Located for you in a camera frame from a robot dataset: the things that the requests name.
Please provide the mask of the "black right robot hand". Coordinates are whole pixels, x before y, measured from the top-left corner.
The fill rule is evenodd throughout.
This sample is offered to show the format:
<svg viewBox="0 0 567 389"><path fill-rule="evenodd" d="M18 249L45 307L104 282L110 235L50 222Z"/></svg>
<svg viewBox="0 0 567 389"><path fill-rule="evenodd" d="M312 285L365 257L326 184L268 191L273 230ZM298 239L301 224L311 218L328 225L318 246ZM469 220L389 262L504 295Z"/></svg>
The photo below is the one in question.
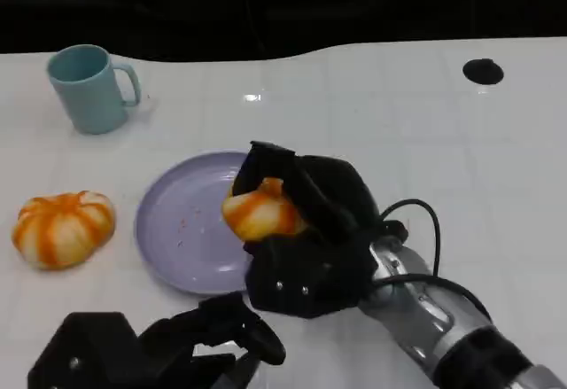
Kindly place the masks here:
<svg viewBox="0 0 567 389"><path fill-rule="evenodd" d="M233 206L223 212L225 221L245 242L310 230L341 246L379 219L369 187L349 162L260 141L251 142L225 204Z"/></svg>

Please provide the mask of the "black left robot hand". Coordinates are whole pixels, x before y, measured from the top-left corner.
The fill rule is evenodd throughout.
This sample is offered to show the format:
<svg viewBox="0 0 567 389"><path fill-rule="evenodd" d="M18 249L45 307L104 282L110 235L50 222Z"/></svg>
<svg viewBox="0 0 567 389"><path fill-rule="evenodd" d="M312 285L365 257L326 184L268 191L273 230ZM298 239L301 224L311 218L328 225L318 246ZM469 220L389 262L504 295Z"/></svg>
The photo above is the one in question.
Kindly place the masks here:
<svg viewBox="0 0 567 389"><path fill-rule="evenodd" d="M202 300L138 337L158 388L246 388L259 366L280 366L280 338L239 292Z"/></svg>

